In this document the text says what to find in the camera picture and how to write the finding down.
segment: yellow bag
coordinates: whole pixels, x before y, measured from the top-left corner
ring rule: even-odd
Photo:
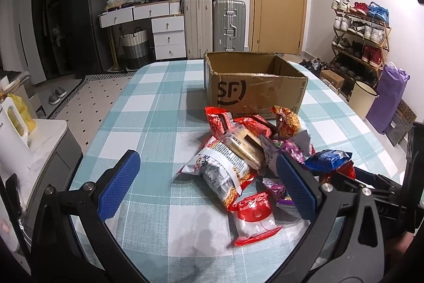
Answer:
[[[19,114],[21,115],[22,119],[24,120],[25,124],[28,127],[28,132],[31,133],[33,129],[35,129],[35,122],[32,119],[31,115],[28,112],[28,107],[25,105],[25,103],[22,101],[22,97],[16,96],[13,94],[7,94],[8,97],[10,97],[13,100],[13,103],[15,104],[16,108],[18,109]],[[16,119],[15,116],[10,117],[13,126],[16,129],[20,128],[18,119]]]

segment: electric kettle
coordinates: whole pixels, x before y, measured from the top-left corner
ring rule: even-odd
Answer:
[[[22,127],[22,135],[14,127],[8,115],[9,109]],[[0,171],[6,173],[8,177],[16,173],[18,180],[24,181],[32,163],[33,155],[28,147],[28,127],[13,100],[7,97],[0,104]]]

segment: plaid tablecloth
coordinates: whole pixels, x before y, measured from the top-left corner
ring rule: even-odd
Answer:
[[[399,180],[397,168],[364,122],[340,97],[298,64],[308,78],[299,115],[317,151],[353,153],[359,168]],[[72,188],[96,181],[127,149],[141,154],[141,170],[112,225],[115,238],[151,282],[264,282],[287,258],[308,223],[288,220],[275,236],[239,248],[232,217],[201,177],[175,172],[209,133],[203,61],[159,62],[134,75],[87,151]],[[252,183],[243,197],[261,189]],[[81,227],[90,261],[100,265]]]

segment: cardboard box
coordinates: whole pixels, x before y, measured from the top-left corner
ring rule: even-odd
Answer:
[[[204,82],[210,106],[234,116],[260,114],[274,119],[270,107],[298,112],[308,78],[276,53],[212,52],[204,58]]]
[[[341,88],[344,83],[344,78],[331,70],[322,70],[319,74],[319,78],[328,80],[336,89]]]

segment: silver suitcase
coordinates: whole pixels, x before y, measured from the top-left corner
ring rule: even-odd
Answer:
[[[240,0],[213,2],[213,51],[244,51],[246,4]]]
[[[184,0],[184,31],[188,59],[212,52],[212,0]]]

